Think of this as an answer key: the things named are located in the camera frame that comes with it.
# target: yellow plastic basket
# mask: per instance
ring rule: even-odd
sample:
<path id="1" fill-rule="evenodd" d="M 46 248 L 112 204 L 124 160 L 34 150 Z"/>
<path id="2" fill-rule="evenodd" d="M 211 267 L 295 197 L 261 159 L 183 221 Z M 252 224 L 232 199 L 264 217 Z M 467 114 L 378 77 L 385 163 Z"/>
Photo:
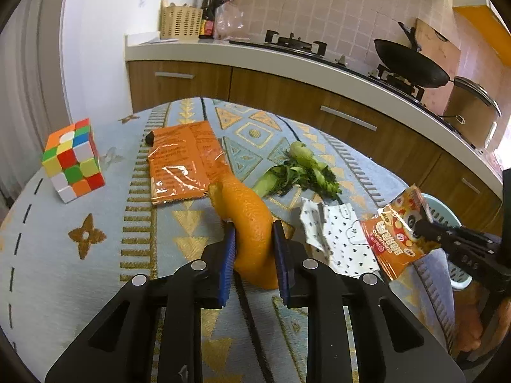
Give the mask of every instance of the yellow plastic basket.
<path id="1" fill-rule="evenodd" d="M 198 39 L 202 9 L 185 5 L 162 7 L 160 38 L 191 40 Z"/>

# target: wooden cutting board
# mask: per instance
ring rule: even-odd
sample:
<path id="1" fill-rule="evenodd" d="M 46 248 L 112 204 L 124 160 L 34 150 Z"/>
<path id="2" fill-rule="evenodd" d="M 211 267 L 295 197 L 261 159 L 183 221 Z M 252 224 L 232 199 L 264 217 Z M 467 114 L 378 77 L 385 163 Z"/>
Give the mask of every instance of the wooden cutting board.
<path id="1" fill-rule="evenodd" d="M 416 39 L 422 47 L 421 54 L 441 66 L 453 79 L 458 71 L 461 51 L 421 19 L 417 19 L 416 28 Z M 424 89 L 422 102 L 430 111 L 441 115 L 446 108 L 452 87 L 452 82 L 449 82 L 440 88 Z"/>

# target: white paper with black hearts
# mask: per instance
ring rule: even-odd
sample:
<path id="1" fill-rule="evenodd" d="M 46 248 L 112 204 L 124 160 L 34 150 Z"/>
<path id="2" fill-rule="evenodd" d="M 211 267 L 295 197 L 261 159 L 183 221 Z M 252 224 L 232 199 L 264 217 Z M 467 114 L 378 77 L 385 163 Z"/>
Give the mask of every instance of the white paper with black hearts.
<path id="1" fill-rule="evenodd" d="M 302 202 L 300 219 L 305 228 L 307 243 L 316 248 L 313 253 L 315 259 L 326 263 L 339 274 L 355 278 L 365 272 L 379 270 L 350 203 L 323 205 L 324 224 L 321 223 L 320 212 L 321 209 L 311 200 Z"/>

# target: blue patterned tablecloth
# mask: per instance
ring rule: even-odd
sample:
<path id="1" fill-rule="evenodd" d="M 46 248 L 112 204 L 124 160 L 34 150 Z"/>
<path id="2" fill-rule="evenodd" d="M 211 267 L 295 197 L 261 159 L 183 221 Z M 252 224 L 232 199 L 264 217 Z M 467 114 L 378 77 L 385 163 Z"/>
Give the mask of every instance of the blue patterned tablecloth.
<path id="1" fill-rule="evenodd" d="M 315 128 L 214 99 L 182 99 L 94 128 L 106 186 L 63 204 L 40 170 L 0 228 L 0 325 L 41 381 L 131 276 L 171 275 L 223 237 L 207 198 L 159 207 L 150 201 L 145 135 L 154 128 L 203 119 L 210 122 L 234 174 L 249 186 L 283 161 L 291 142 L 300 140 L 329 164 L 341 184 L 342 200 L 352 203 L 360 219 L 372 217 L 406 187 L 391 172 Z M 300 197 L 319 199 L 294 187 L 284 197 L 265 202 L 287 234 L 303 242 Z M 82 258 L 79 246 L 86 250 Z M 445 256 L 435 252 L 408 268 L 392 288 L 449 346 L 452 292 Z M 305 381 L 307 310 L 285 308 L 277 290 L 232 287 L 226 308 L 203 310 L 204 382 Z M 249 331 L 247 321 L 254 321 L 255 330 Z M 354 349 L 352 357 L 356 379 Z"/>

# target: silver drawer handle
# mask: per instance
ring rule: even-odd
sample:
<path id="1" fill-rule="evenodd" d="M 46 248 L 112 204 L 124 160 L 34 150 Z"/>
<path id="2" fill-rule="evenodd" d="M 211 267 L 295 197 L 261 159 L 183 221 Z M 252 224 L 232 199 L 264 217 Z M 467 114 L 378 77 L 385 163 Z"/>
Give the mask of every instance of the silver drawer handle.
<path id="1" fill-rule="evenodd" d="M 470 181 L 468 180 L 465 180 L 465 179 L 461 179 L 461 182 L 466 185 L 467 187 L 471 188 L 472 190 L 474 190 L 477 194 L 481 194 L 481 192 L 475 187 L 472 185 L 472 183 L 470 183 Z"/>
<path id="2" fill-rule="evenodd" d="M 320 109 L 321 109 L 321 111 L 328 112 L 329 114 L 347 119 L 348 121 L 354 122 L 355 124 L 359 124 L 365 128 L 370 129 L 371 131 L 376 131 L 378 129 L 377 126 L 371 125 L 368 122 L 365 122 L 365 121 L 362 121 L 361 119 L 355 118 L 354 116 L 344 114 L 343 112 L 336 111 L 335 109 L 325 107 L 323 105 L 321 105 Z"/>
<path id="3" fill-rule="evenodd" d="M 195 76 L 187 73 L 174 73 L 174 72 L 155 72 L 154 76 L 162 76 L 164 78 L 182 78 L 182 79 L 193 79 Z"/>

